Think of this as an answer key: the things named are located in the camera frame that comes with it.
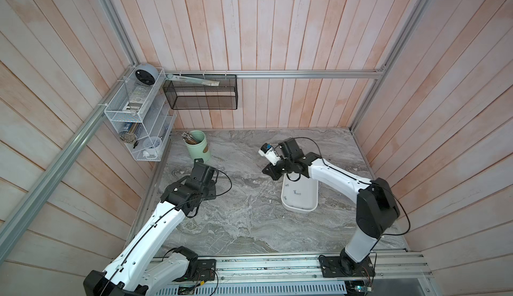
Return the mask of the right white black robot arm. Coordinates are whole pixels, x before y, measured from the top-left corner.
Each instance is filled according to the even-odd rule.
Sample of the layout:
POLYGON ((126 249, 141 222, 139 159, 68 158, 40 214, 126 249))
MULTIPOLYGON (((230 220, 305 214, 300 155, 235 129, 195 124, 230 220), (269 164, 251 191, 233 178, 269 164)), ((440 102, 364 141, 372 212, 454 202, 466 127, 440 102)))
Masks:
POLYGON ((349 274, 370 255, 371 250, 400 216, 400 205, 382 178, 371 180, 352 174, 327 162, 318 153, 305 154, 295 138, 288 138, 276 148, 265 143, 259 154, 268 160, 263 174, 278 181, 284 174, 322 182, 344 194, 356 204, 357 230, 339 256, 344 273, 349 274))

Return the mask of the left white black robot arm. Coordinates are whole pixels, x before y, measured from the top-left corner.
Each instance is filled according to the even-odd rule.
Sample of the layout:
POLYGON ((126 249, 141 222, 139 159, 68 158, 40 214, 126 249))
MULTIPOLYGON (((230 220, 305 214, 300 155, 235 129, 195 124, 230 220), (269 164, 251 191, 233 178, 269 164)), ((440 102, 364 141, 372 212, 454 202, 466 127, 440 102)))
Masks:
POLYGON ((103 271, 84 280, 87 295, 155 295, 173 281, 194 287, 216 278, 216 261, 199 260, 187 247, 176 247, 159 264, 151 262, 167 237, 186 218, 194 217, 201 202, 214 200, 220 171, 196 159, 192 171, 168 185, 146 224, 103 271))

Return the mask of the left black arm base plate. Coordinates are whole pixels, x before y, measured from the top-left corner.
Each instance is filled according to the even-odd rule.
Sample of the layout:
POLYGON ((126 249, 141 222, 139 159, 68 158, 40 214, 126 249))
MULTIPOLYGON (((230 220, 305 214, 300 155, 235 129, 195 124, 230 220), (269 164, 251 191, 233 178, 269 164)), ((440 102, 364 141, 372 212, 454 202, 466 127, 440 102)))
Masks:
POLYGON ((176 282, 192 281, 216 281, 216 260, 200 259, 191 261, 186 273, 177 279, 176 282))

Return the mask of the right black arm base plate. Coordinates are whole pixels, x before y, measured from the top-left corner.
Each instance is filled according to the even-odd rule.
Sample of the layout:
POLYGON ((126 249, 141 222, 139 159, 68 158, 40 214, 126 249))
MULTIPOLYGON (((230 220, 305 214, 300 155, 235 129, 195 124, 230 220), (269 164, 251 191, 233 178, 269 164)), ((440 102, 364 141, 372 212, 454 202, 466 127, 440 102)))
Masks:
POLYGON ((318 261, 324 278, 375 277, 370 257, 360 263, 354 263, 349 257, 320 255, 318 261))

